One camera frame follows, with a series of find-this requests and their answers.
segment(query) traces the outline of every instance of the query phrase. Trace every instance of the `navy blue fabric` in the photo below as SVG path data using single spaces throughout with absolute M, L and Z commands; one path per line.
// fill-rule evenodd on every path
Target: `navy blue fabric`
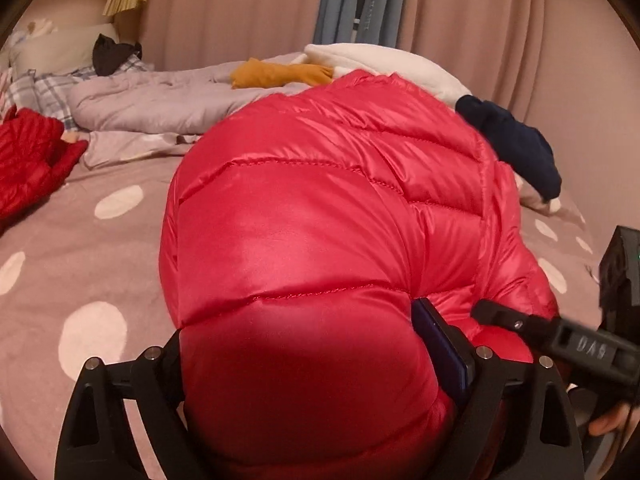
M 554 152 L 539 130 L 518 121 L 491 101 L 465 95 L 456 111 L 491 144 L 498 158 L 529 182 L 548 202 L 560 195 L 562 178 Z

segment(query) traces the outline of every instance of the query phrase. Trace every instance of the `puffer jacket hood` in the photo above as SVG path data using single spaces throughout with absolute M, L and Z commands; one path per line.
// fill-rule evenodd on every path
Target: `puffer jacket hood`
M 551 317 L 511 169 L 399 76 L 357 71 L 219 123 L 172 181 L 160 271 L 190 431 L 221 478 L 419 478 L 455 416 L 412 329 L 427 296 L 473 344 L 481 298 Z

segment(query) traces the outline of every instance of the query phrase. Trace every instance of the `polka dot bedsheet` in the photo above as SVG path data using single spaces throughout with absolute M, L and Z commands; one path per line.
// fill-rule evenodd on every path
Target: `polka dot bedsheet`
M 53 478 L 60 427 L 84 361 L 134 359 L 174 331 L 158 249 L 179 163 L 165 157 L 94 171 L 78 166 L 46 204 L 0 238 L 0 425 L 39 480 Z M 561 313 L 597 326 L 597 259 L 584 220 L 523 207 L 522 237 Z M 147 473 L 161 480 L 131 407 Z

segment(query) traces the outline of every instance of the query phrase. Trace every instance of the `shiny nylon fabric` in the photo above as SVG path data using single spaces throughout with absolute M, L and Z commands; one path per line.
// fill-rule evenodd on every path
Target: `shiny nylon fabric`
M 480 298 L 550 317 L 511 169 L 398 76 L 357 71 L 212 128 L 170 187 L 160 271 L 185 408 L 223 478 L 397 479 L 455 415 L 412 329 L 427 296 L 476 345 Z
M 62 140 L 64 125 L 29 108 L 7 112 L 0 124 L 0 235 L 59 189 L 88 143 Z

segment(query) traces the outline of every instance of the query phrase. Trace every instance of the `jacket quilting seam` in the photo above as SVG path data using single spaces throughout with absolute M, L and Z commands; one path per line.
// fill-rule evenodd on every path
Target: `jacket quilting seam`
M 482 158 L 482 140 L 480 136 L 476 137 L 476 150 L 478 152 L 477 154 L 478 161 L 480 161 Z M 480 189 L 481 189 L 480 200 L 482 201 L 480 205 L 482 214 L 480 215 L 480 246 L 479 246 L 479 249 L 481 249 L 482 244 L 486 242 L 486 231 L 487 231 L 487 220 L 486 220 L 486 212 L 485 212 L 486 203 L 484 201 L 485 192 L 486 192 L 486 182 L 485 182 L 485 174 L 484 174 L 484 165 L 482 165 L 482 163 L 480 163 L 479 173 L 480 173 Z M 482 251 L 478 250 L 478 266 L 472 278 L 473 285 L 474 285 L 473 290 L 475 290 L 476 296 L 478 296 L 478 293 L 480 292 L 478 290 L 478 270 L 480 269 L 480 266 L 482 263 L 481 259 L 482 259 Z
M 346 126 L 348 126 L 349 128 L 353 128 L 354 130 L 359 130 L 361 132 L 367 132 L 367 133 L 370 133 L 370 134 L 387 134 L 387 135 L 393 135 L 393 136 L 396 136 L 396 137 L 403 137 L 405 139 L 420 140 L 421 142 L 428 142 L 429 144 L 432 144 L 433 146 L 439 146 L 441 148 L 444 148 L 445 150 L 449 150 L 450 152 L 454 152 L 454 153 L 457 153 L 460 156 L 468 158 L 469 160 L 472 160 L 473 162 L 478 162 L 478 160 L 476 158 L 474 158 L 473 155 L 470 155 L 468 153 L 463 153 L 460 150 L 457 150 L 456 148 L 454 148 L 453 146 L 445 146 L 444 144 L 440 144 L 440 143 L 435 142 L 434 140 L 431 140 L 431 139 L 423 139 L 422 137 L 414 137 L 414 136 L 411 136 L 411 135 L 403 135 L 403 134 L 399 134 L 398 132 L 392 132 L 391 130 L 374 130 L 372 128 L 364 128 L 363 126 L 356 126 L 355 124 L 349 124 L 349 123 L 347 123 Z
M 315 292 L 299 292 L 297 294 L 280 294 L 280 295 L 255 294 L 253 296 L 249 296 L 247 304 L 251 304 L 258 300 L 294 300 L 295 298 L 308 298 L 309 296 L 323 296 L 324 294 L 336 294 L 338 292 L 348 292 L 350 290 L 363 290 L 365 288 L 383 288 L 385 290 L 390 290 L 392 292 L 402 292 L 403 294 L 407 294 L 408 296 L 411 296 L 409 291 L 405 290 L 404 288 L 385 285 L 383 283 L 366 283 L 365 285 L 341 286 L 337 288 L 329 288 L 326 290 L 317 290 Z
M 454 210 L 454 211 L 457 211 L 457 212 L 478 216 L 476 213 L 473 213 L 473 212 L 470 212 L 470 211 L 466 211 L 464 209 L 458 209 L 458 208 L 453 207 L 453 206 L 448 206 L 448 205 L 444 205 L 444 204 L 438 204 L 437 202 L 428 202 L 426 200 L 409 200 L 404 195 L 404 192 L 402 191 L 402 189 L 399 189 L 398 187 L 393 186 L 392 184 L 389 184 L 388 182 L 384 182 L 383 180 L 379 180 L 377 178 L 373 178 L 373 177 L 367 175 L 362 170 L 362 168 L 347 168 L 346 166 L 341 166 L 340 164 L 337 164 L 335 162 L 330 162 L 328 160 L 286 160 L 286 159 L 282 159 L 282 158 L 271 158 L 271 159 L 261 159 L 261 160 L 234 160 L 234 161 L 228 162 L 222 168 L 220 168 L 218 171 L 216 171 L 215 173 L 212 173 L 211 175 L 209 175 L 208 178 L 206 178 L 205 180 L 200 182 L 193 189 L 189 190 L 188 192 L 185 192 L 180 197 L 180 199 L 178 200 L 178 205 L 182 205 L 184 202 L 186 202 L 188 199 L 190 199 L 192 196 L 194 196 L 197 192 L 201 191 L 204 187 L 206 187 L 209 184 L 211 184 L 214 180 L 217 179 L 217 177 L 219 177 L 222 173 L 224 173 L 226 170 L 228 170 L 231 167 L 234 167 L 234 166 L 237 166 L 237 167 L 261 166 L 263 164 L 269 164 L 269 163 L 291 164 L 291 165 L 299 164 L 301 166 L 325 166 L 325 167 L 329 167 L 329 168 L 335 168 L 337 170 L 350 171 L 351 173 L 356 173 L 356 174 L 359 174 L 360 176 L 363 176 L 364 178 L 366 178 L 372 184 L 378 184 L 379 186 L 383 186 L 383 187 L 387 187 L 387 188 L 391 189 L 392 191 L 394 191 L 395 193 L 400 195 L 402 198 L 404 198 L 404 200 L 408 204 L 419 203 L 419 204 L 424 204 L 424 205 L 440 206 L 440 207 L 451 209 L 451 210 Z

